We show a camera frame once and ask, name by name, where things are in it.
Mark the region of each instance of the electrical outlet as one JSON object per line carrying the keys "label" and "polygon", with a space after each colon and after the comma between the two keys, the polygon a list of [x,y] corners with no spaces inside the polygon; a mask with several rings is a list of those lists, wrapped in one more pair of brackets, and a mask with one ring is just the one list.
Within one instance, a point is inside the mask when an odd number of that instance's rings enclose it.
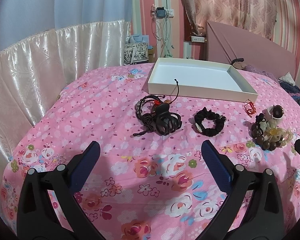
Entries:
{"label": "electrical outlet", "polygon": [[174,10],[173,9],[168,9],[169,12],[169,17],[173,18],[174,17]]}
{"label": "electrical outlet", "polygon": [[191,36],[192,42],[207,42],[205,37]]}

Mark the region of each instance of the cardboard tray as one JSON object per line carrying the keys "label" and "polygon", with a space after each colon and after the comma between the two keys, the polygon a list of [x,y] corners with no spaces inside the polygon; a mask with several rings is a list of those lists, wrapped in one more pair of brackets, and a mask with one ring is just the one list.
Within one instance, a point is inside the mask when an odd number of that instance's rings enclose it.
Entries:
{"label": "cardboard tray", "polygon": [[253,103],[258,94],[231,65],[183,58],[158,58],[148,81],[149,94]]}

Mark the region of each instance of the curtain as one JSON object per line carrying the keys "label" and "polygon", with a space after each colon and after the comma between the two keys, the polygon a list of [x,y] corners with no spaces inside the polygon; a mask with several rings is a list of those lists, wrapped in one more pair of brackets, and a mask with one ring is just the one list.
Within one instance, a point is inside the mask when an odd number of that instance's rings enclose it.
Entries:
{"label": "curtain", "polygon": [[13,149],[67,84],[123,65],[131,18],[132,0],[0,0],[0,184]]}
{"label": "curtain", "polygon": [[276,0],[183,0],[193,33],[205,34],[206,21],[233,25],[271,39]]}

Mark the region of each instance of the bed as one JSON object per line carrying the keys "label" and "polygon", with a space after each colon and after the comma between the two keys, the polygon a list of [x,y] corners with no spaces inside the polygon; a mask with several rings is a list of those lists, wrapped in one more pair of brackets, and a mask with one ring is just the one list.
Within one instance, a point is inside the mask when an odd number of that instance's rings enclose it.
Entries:
{"label": "bed", "polygon": [[[270,78],[240,71],[259,93],[257,113],[273,104],[284,108],[280,127],[291,128],[294,134],[284,148],[263,151],[252,142],[248,127],[255,115],[250,118],[243,103],[201,98],[178,97],[172,104],[183,120],[177,132],[133,137],[142,130],[135,104],[147,94],[152,67],[101,68],[63,89],[45,117],[20,141],[5,169],[2,209],[14,231],[27,170],[53,170],[93,140],[101,145],[101,157],[75,198],[107,240],[195,239],[204,230],[226,197],[202,159],[201,144],[206,139],[234,164],[251,171],[271,168],[282,197],[285,227],[295,224],[300,217],[300,156],[293,148],[300,138],[298,104]],[[215,137],[207,138],[194,128],[194,114],[203,107],[227,117]],[[212,126],[209,122],[205,120],[204,126]],[[240,224],[250,197],[247,193],[232,228]],[[69,228],[53,192],[50,198],[61,224]]]}

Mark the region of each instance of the wall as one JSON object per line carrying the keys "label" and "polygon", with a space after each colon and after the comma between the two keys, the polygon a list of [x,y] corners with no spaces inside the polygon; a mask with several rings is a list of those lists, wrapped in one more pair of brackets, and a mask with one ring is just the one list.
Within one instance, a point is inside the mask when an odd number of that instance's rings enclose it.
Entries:
{"label": "wall", "polygon": [[[170,43],[174,46],[170,52],[173,57],[192,57],[201,59],[202,43],[184,42],[184,16],[181,0],[133,0],[132,33],[149,35],[150,44],[156,46],[152,34],[150,10],[152,4],[174,9],[175,16],[170,19],[172,30]],[[296,55],[296,84],[300,87],[300,0],[277,0],[277,23],[273,40]]]}
{"label": "wall", "polygon": [[202,58],[203,46],[200,43],[192,44],[191,42],[184,42],[184,17],[183,6],[181,0],[133,0],[133,16],[131,32],[134,34],[142,33],[149,35],[149,41],[152,46],[157,45],[158,52],[161,51],[161,42],[158,42],[152,34],[151,23],[151,6],[155,4],[157,7],[168,7],[174,9],[174,17],[170,18],[171,35],[170,43],[174,49],[170,49],[173,57],[178,58]]}

